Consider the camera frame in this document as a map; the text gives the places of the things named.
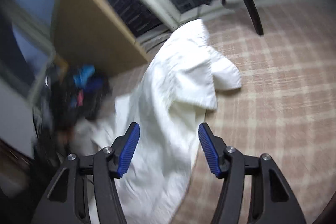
white towel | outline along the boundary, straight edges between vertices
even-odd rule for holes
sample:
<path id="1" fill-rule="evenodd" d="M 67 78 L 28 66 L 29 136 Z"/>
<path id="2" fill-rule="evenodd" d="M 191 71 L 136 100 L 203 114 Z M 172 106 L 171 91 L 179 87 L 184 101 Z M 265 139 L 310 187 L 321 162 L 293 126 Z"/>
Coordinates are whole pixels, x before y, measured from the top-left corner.
<path id="1" fill-rule="evenodd" d="M 201 19 L 177 29 L 149 65 L 141 83 L 115 100 L 115 115 L 100 122 L 92 141 L 100 148 L 123 135 L 131 122 L 140 140 L 128 173 L 115 180 L 129 224 L 167 224 L 179 207 L 199 146 L 198 125 L 206 109 L 216 109 L 215 89 L 241 87 L 233 63 L 207 45 Z M 93 224 L 99 223 L 95 200 Z"/>

blue ribbed rubber pad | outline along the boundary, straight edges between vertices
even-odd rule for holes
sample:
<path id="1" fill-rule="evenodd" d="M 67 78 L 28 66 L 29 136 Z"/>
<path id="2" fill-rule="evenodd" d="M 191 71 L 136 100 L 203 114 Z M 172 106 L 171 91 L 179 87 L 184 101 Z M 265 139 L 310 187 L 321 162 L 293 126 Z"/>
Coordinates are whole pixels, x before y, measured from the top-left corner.
<path id="1" fill-rule="evenodd" d="M 209 138 L 207 131 L 205 130 L 202 124 L 200 124 L 198 127 L 198 138 L 199 141 L 201 142 L 203 152 L 207 159 L 210 171 L 217 177 L 221 173 L 221 170 L 219 168 L 219 157 L 215 150 L 215 147 L 213 146 Z"/>
<path id="2" fill-rule="evenodd" d="M 126 141 L 123 151 L 120 153 L 119 165 L 117 170 L 117 173 L 120 177 L 122 177 L 128 171 L 139 138 L 140 138 L 140 126 L 136 124 L 128 140 Z"/>

white cloth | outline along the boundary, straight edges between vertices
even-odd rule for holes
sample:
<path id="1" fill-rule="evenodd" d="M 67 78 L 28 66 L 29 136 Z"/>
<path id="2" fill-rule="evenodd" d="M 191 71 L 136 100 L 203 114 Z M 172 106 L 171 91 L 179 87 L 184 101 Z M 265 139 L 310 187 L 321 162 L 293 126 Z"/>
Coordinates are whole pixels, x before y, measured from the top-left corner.
<path id="1" fill-rule="evenodd" d="M 140 140 L 128 173 L 115 180 L 129 224 L 167 224 L 180 205 L 199 146 L 198 125 L 216 109 L 215 89 L 241 87 L 236 66 L 211 46 L 201 19 L 177 29 L 149 65 L 141 83 L 115 100 L 115 116 L 101 122 L 92 141 L 100 148 L 123 135 L 131 122 Z M 90 204 L 98 223 L 95 200 Z"/>

pink plaid surface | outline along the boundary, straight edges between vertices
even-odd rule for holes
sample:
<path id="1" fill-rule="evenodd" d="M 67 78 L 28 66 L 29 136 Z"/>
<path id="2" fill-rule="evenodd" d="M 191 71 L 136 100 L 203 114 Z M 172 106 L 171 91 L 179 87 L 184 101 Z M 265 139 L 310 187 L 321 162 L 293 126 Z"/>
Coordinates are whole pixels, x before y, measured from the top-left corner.
<path id="1" fill-rule="evenodd" d="M 209 43 L 238 67 L 243 82 L 238 92 L 217 93 L 218 109 L 207 112 L 205 121 L 243 154 L 269 153 L 309 224 L 336 190 L 336 15 L 306 3 L 258 12 L 263 37 L 255 33 L 245 9 L 205 23 Z M 146 68 L 114 78 L 113 97 L 130 92 Z M 200 148 L 171 223 L 210 223 L 221 187 Z M 247 222 L 250 187 L 247 177 L 240 223 Z"/>

blue gripper pad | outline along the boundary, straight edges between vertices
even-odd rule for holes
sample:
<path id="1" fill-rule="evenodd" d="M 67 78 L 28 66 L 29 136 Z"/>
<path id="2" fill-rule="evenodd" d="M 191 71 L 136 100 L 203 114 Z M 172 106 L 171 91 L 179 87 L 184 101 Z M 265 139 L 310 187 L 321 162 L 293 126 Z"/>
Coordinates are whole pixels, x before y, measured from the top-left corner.
<path id="1" fill-rule="evenodd" d="M 221 174 L 220 159 L 226 147 L 224 141 L 214 136 L 208 124 L 203 122 L 198 127 L 198 137 L 207 159 L 211 173 L 219 177 Z"/>
<path id="2" fill-rule="evenodd" d="M 116 171 L 119 177 L 127 173 L 139 138 L 140 126 L 136 122 L 132 122 L 125 135 L 115 139 L 112 148 L 116 147 L 115 155 L 119 158 L 118 169 Z"/>

